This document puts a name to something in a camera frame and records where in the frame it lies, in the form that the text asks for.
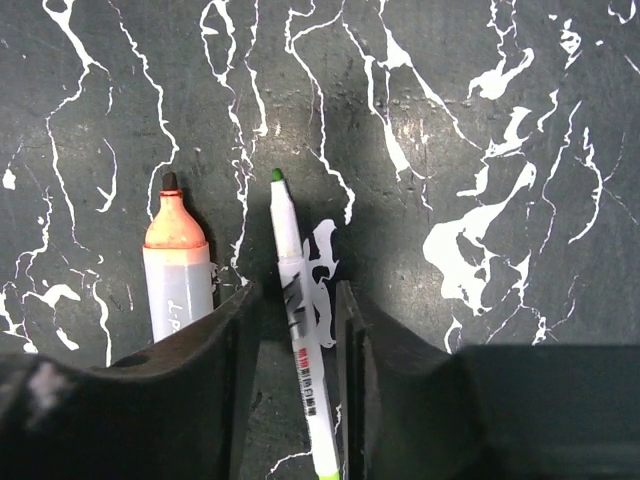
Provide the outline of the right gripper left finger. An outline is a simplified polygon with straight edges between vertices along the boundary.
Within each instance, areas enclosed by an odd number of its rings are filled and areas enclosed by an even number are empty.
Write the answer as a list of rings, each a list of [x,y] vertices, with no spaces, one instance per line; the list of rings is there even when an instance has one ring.
[[[261,290],[107,368],[1,359],[5,479],[234,479],[260,343]]]

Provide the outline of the green cap thin marker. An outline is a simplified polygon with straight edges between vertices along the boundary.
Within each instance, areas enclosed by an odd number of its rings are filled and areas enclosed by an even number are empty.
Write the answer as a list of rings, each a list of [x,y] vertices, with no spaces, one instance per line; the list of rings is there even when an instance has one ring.
[[[270,214],[278,272],[296,364],[314,470],[320,479],[340,477],[339,454],[312,311],[310,276],[293,200],[282,171],[272,171]]]

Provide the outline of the orange highlighter marker body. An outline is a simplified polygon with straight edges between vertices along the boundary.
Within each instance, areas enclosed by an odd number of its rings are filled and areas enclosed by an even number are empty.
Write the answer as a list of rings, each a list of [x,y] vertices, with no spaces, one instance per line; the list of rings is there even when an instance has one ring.
[[[159,200],[142,248],[154,342],[214,311],[209,243],[172,171],[162,178]]]

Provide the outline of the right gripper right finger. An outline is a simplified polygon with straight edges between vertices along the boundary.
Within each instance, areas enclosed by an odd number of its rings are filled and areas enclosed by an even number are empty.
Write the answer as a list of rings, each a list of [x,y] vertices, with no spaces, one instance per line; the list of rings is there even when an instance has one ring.
[[[425,342],[348,282],[336,347],[349,479],[635,479],[635,346]]]

